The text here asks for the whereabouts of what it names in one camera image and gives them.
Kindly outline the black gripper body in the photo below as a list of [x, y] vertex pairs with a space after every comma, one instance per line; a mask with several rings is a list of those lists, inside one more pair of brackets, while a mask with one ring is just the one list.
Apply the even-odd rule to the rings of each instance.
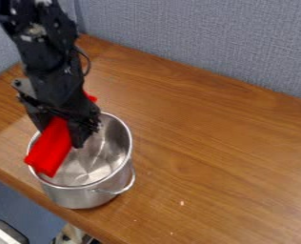
[[54, 117], [59, 116], [67, 121], [101, 114], [99, 107], [83, 91], [83, 85], [82, 71], [30, 73], [25, 79], [13, 82], [25, 109], [29, 106], [50, 107]]

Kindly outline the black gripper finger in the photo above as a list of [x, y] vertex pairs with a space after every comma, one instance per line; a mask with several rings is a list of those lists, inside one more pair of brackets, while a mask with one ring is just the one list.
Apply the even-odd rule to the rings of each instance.
[[94, 132], [99, 131], [99, 115], [87, 118], [71, 118], [69, 120], [69, 135], [75, 149], [83, 147], [86, 140]]
[[43, 132], [54, 117], [51, 108], [46, 106], [29, 106], [26, 111], [37, 129]]

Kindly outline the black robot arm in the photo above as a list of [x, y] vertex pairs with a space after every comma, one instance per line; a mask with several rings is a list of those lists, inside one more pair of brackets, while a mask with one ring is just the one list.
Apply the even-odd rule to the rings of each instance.
[[39, 131], [66, 120], [75, 148], [98, 131], [101, 110], [83, 91], [86, 53], [78, 28], [58, 0], [0, 0], [0, 27], [14, 41], [26, 77], [13, 82], [18, 100]]

